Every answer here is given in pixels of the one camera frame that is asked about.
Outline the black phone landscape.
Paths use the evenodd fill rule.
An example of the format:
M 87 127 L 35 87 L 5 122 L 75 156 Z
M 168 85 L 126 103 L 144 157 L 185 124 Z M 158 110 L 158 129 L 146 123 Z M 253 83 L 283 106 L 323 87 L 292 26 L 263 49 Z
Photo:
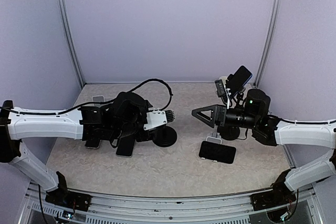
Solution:
M 236 148 L 232 146 L 203 141 L 199 150 L 199 157 L 225 164 L 232 164 L 236 155 Z

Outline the black round base phone stand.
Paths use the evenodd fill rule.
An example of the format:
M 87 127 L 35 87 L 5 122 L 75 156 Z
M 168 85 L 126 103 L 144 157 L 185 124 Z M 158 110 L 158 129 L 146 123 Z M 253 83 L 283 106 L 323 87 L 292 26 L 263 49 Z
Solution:
M 170 126 L 160 126 L 157 128 L 156 137 L 153 143 L 159 147 L 170 147 L 177 141 L 177 132 Z

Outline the black phone clear case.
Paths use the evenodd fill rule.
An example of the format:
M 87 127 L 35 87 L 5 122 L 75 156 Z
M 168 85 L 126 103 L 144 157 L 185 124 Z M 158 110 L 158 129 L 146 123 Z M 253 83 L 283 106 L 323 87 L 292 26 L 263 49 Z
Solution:
M 101 140 L 87 140 L 85 142 L 85 148 L 88 148 L 88 149 L 96 150 L 100 148 L 100 145 L 101 145 Z

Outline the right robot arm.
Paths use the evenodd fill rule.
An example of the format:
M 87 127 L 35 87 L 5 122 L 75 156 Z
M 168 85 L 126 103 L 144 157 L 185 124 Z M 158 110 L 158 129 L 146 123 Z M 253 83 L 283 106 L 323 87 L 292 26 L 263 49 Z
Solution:
M 239 108 L 210 105 L 192 110 L 192 116 L 214 128 L 233 126 L 250 129 L 252 137 L 266 146 L 318 146 L 328 151 L 294 169 L 282 172 L 272 185 L 269 201 L 281 204 L 302 186 L 335 175 L 335 120 L 291 121 L 269 114 L 270 97 L 260 89 L 247 91 L 246 102 Z

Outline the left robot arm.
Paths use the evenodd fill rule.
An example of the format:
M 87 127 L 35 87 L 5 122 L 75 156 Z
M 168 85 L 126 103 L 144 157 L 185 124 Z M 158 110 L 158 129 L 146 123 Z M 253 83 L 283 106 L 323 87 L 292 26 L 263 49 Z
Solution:
M 132 155 L 136 142 L 153 141 L 168 122 L 166 112 L 152 109 L 133 92 L 120 92 L 110 102 L 92 101 L 65 111 L 26 110 L 7 100 L 1 107 L 1 162 L 18 168 L 47 196 L 66 206 L 73 201 L 65 176 L 47 168 L 23 143 L 24 138 L 63 137 L 91 148 L 109 141 L 117 155 Z

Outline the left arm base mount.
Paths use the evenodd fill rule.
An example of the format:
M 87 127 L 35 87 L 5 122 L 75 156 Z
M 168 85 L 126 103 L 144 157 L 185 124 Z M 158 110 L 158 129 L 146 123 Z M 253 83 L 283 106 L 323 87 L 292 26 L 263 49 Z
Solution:
M 70 208 L 72 210 L 79 210 L 87 212 L 91 203 L 92 197 L 88 194 L 68 191 L 66 196 L 55 196 L 47 194 L 45 201 L 57 206 Z

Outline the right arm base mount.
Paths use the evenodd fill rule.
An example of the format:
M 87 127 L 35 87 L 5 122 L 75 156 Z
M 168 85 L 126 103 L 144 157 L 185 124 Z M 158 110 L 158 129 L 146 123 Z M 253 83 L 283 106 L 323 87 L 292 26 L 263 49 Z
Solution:
M 264 210 L 296 201 L 296 194 L 285 185 L 285 179 L 291 169 L 282 172 L 272 184 L 271 190 L 250 196 L 254 211 Z

